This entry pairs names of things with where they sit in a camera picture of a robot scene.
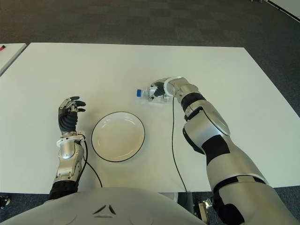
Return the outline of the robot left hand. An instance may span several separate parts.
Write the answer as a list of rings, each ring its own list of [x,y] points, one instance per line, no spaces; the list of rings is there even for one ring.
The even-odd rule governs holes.
[[[78,113],[85,112],[86,103],[80,100],[79,96],[68,97],[58,108],[58,125],[61,134],[76,132]]]

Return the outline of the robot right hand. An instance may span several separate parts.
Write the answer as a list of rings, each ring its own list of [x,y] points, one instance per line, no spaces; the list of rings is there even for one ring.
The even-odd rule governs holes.
[[[156,80],[150,85],[150,101],[165,103],[170,100],[170,96],[166,94],[166,91],[164,89],[164,83],[166,80],[166,78]]]

